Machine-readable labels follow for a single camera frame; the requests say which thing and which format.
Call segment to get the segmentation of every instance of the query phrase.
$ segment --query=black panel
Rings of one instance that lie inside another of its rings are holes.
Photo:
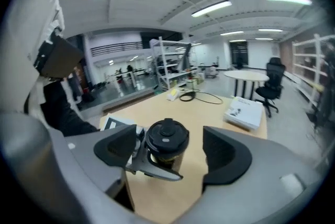
[[[208,164],[208,174],[203,178],[203,191],[207,185],[232,184],[251,165],[252,155],[244,144],[212,127],[204,126],[203,150]]]
[[[136,125],[131,125],[96,143],[94,153],[109,166],[125,167],[135,146]]]
[[[231,64],[237,65],[242,62],[243,65],[249,65],[248,42],[230,43]]]

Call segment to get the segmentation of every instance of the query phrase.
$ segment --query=black cable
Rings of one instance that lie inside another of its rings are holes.
[[[205,103],[210,103],[210,104],[215,104],[215,105],[221,105],[221,104],[224,103],[224,101],[223,101],[221,98],[219,98],[219,97],[217,97],[217,96],[215,96],[215,95],[212,95],[212,94],[210,94],[210,93],[205,93],[205,92],[198,92],[198,93],[206,94],[206,95],[210,95],[210,96],[216,97],[216,98],[217,98],[218,100],[220,100],[221,102],[220,102],[220,103],[214,103],[214,102],[205,101],[205,100],[202,100],[202,99],[199,99],[199,98],[196,97],[195,99],[197,99],[197,100],[199,100],[199,101],[202,101],[202,102],[205,102]]]
[[[213,96],[213,97],[217,98],[218,100],[220,100],[220,103],[209,102],[209,101],[205,101],[205,100],[202,100],[202,99],[200,99],[200,98],[197,98],[197,97],[195,97],[195,94],[196,94],[196,93],[201,93],[201,94],[206,94],[206,95]],[[191,98],[190,98],[190,99],[186,99],[186,100],[185,100],[185,99],[182,99],[182,97],[184,97],[184,96],[189,96],[189,97],[191,97]],[[192,101],[192,100],[194,100],[194,99],[197,99],[197,100],[199,100],[199,101],[202,101],[202,102],[205,102],[205,103],[214,104],[214,105],[221,105],[221,104],[224,103],[224,101],[223,101],[221,98],[219,98],[219,97],[217,97],[217,96],[215,96],[215,95],[212,95],[212,94],[210,94],[210,93],[205,93],[205,92],[200,92],[200,91],[197,91],[197,92],[195,92],[195,91],[187,92],[187,93],[185,93],[185,94],[182,94],[182,95],[179,97],[179,99],[180,99],[181,101],[183,101],[183,102],[190,102],[190,101]]]

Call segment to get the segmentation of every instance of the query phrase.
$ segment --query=table leg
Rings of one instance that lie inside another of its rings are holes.
[[[250,100],[252,100],[254,88],[255,88],[255,82],[252,82],[251,93],[250,93]]]
[[[234,94],[234,96],[237,96],[237,88],[239,87],[239,80],[238,79],[236,79],[235,80],[235,94]]]
[[[132,84],[133,84],[134,88],[136,88],[136,83],[135,83],[135,79],[134,79],[134,74],[131,72],[131,73],[130,73],[130,76],[131,76]]]
[[[117,92],[118,92],[119,94],[121,94],[121,89],[120,89],[119,83],[117,82],[116,77],[113,78],[113,83],[114,83],[114,86],[115,86]]]
[[[247,86],[247,81],[243,81],[243,90],[242,90],[242,98],[245,96],[245,87]]]

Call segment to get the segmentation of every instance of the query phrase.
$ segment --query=yellow object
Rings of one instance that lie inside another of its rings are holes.
[[[177,91],[176,91],[176,89],[172,89],[172,91],[171,91],[171,95],[175,95],[177,93]]]

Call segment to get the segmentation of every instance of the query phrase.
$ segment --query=wooden table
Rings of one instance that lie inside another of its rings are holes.
[[[189,130],[189,145],[186,149],[179,173],[181,181],[169,182],[127,172],[128,184],[137,214],[157,223],[171,223],[186,212],[201,196],[203,176],[207,174],[205,153],[203,152],[203,126],[225,128],[246,135],[267,139],[266,115],[263,109],[261,125],[256,131],[247,131],[224,121],[224,113],[232,99],[220,97],[224,103],[213,105],[193,100],[166,100],[167,92],[119,110],[112,115],[133,119],[136,124],[150,127],[164,118],[173,118]],[[197,94],[197,97],[217,102],[214,97]],[[100,120],[103,126],[105,117]]]
[[[252,100],[253,97],[253,90],[255,87],[255,82],[267,82],[270,78],[262,74],[260,72],[255,71],[226,71],[224,73],[225,76],[235,79],[235,94],[234,96],[237,96],[237,89],[239,85],[239,80],[243,80],[243,90],[242,90],[242,97],[245,96],[245,87],[247,85],[247,81],[252,82],[251,86],[251,93],[250,93],[250,100]]]

